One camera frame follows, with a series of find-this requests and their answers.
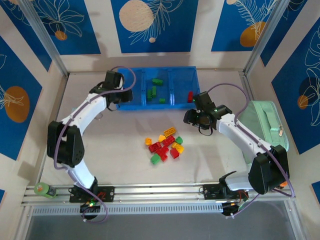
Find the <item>white floor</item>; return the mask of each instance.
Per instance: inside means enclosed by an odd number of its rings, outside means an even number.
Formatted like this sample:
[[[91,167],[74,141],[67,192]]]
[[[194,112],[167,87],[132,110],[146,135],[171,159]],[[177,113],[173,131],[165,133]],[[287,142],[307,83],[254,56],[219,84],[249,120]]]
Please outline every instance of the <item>white floor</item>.
[[[237,71],[198,70],[201,91],[218,83],[241,86]],[[86,98],[89,90],[105,78],[105,72],[70,74],[58,121],[72,112]],[[216,105],[224,104],[234,113],[245,104],[242,93],[221,86],[210,93]],[[100,184],[156,184],[217,181],[231,171],[245,171],[241,151],[218,132],[203,136],[196,127],[183,123],[186,110],[115,111],[105,110],[101,120],[94,120],[83,135],[85,162]],[[156,142],[163,131],[175,127],[175,136],[183,138],[184,152],[173,160],[152,165],[152,154],[145,138]],[[41,181],[51,185],[73,184],[64,171],[54,169],[46,158]]]

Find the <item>blue plastic bin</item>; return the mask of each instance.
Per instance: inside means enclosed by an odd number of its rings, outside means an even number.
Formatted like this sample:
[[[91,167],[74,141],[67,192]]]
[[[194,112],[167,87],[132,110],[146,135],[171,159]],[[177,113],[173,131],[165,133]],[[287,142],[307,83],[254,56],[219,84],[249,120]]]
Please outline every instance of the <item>blue plastic bin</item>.
[[[195,104],[188,103],[188,94],[200,93],[197,70],[195,66],[178,67],[144,67],[132,68],[136,75],[136,84],[132,89],[133,100],[118,105],[122,111],[151,110],[151,109],[191,109]],[[133,76],[126,68],[120,68],[119,73],[124,75],[124,87],[133,83]],[[163,80],[163,85],[152,83],[152,79]],[[147,90],[156,87],[156,97],[147,100]]]

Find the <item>purple cable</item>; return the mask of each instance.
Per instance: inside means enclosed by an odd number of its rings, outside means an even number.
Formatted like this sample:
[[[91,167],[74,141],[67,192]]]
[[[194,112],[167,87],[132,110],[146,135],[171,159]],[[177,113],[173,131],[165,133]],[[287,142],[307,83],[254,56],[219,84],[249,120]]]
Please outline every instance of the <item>purple cable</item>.
[[[251,138],[256,144],[259,143],[259,140],[257,140],[254,136],[252,136],[252,134],[250,134],[247,130],[245,130],[242,126],[240,126],[239,122],[238,122],[238,116],[247,108],[248,104],[249,104],[249,98],[247,96],[247,94],[245,93],[245,91],[239,87],[238,85],[235,85],[233,83],[219,83],[217,85],[214,85],[213,87],[209,88],[209,90],[207,91],[208,93],[218,87],[218,86],[221,86],[221,85],[228,85],[228,86],[233,86],[233,87],[236,87],[237,89],[239,89],[245,96],[245,105],[244,107],[235,114],[234,116],[234,122],[235,124],[237,125],[237,127],[242,131],[244,132],[249,138]],[[286,192],[283,192],[281,190],[278,190],[278,189],[273,189],[274,191],[278,192],[278,193],[281,193],[285,196],[288,196],[288,197],[291,197],[291,198],[294,198],[296,196],[295,194],[295,190],[294,190],[294,187],[292,186],[291,184],[291,181],[289,180],[285,170],[282,168],[282,166],[280,165],[280,163],[278,162],[278,160],[272,155],[272,153],[262,144],[260,146],[270,157],[271,159],[274,161],[274,163],[276,164],[276,166],[279,168],[281,174],[283,175],[284,179],[286,180],[286,182],[288,183],[288,186],[290,188],[290,191],[291,191],[291,194],[288,194]],[[259,196],[259,194],[257,196],[255,196],[243,209],[241,209],[240,211],[238,211],[237,213],[235,213],[233,216],[229,216],[229,218],[233,218],[234,216],[236,216],[237,214],[241,213],[243,210],[245,210],[248,206],[250,206],[254,200],[256,200],[256,198]]]
[[[103,223],[103,222],[105,222],[105,221],[107,220],[107,217],[108,217],[107,206],[106,206],[106,204],[105,204],[99,197],[97,197],[93,192],[89,191],[89,190],[86,189],[84,186],[82,186],[82,185],[78,182],[78,180],[69,172],[69,169],[68,169],[66,166],[61,166],[61,167],[59,167],[59,166],[57,165],[58,151],[59,151],[59,146],[60,146],[62,137],[63,137],[63,135],[64,135],[67,127],[68,127],[69,124],[74,120],[74,118],[75,118],[87,105],[89,105],[92,101],[94,101],[95,99],[97,99],[97,98],[99,98],[99,97],[101,97],[101,96],[103,96],[103,95],[105,95],[105,94],[122,93],[122,92],[126,92],[126,91],[128,91],[128,90],[131,90],[131,89],[134,87],[134,85],[136,84],[136,81],[137,81],[136,74],[134,73],[134,71],[133,71],[131,68],[125,67],[125,66],[115,66],[115,67],[113,67],[113,68],[111,69],[111,71],[113,71],[114,69],[118,69],[118,68],[128,69],[128,70],[132,73],[132,75],[133,75],[133,83],[131,84],[131,86],[129,86],[129,87],[125,88],[125,89],[120,89],[120,90],[104,91],[104,92],[102,92],[102,93],[94,96],[94,97],[91,98],[89,101],[87,101],[85,104],[83,104],[81,107],[79,107],[79,109],[73,114],[72,118],[70,118],[70,119],[66,122],[66,124],[63,126],[63,128],[62,128],[62,130],[61,130],[61,132],[60,132],[60,135],[59,135],[59,137],[58,137],[58,139],[57,139],[57,141],[56,141],[56,146],[55,146],[55,151],[54,151],[54,156],[53,156],[53,166],[54,166],[54,168],[57,169],[57,170],[62,170],[62,169],[66,170],[67,173],[68,173],[68,175],[70,176],[70,178],[75,182],[75,184],[76,184],[78,187],[80,187],[81,189],[83,189],[84,191],[86,191],[88,194],[90,194],[91,196],[93,196],[95,199],[97,199],[97,200],[100,202],[100,204],[104,207],[106,214],[105,214],[105,216],[104,216],[104,218],[103,218],[102,220],[100,220],[100,221],[86,221],[86,222],[92,223],[92,224],[101,224],[101,223]]]

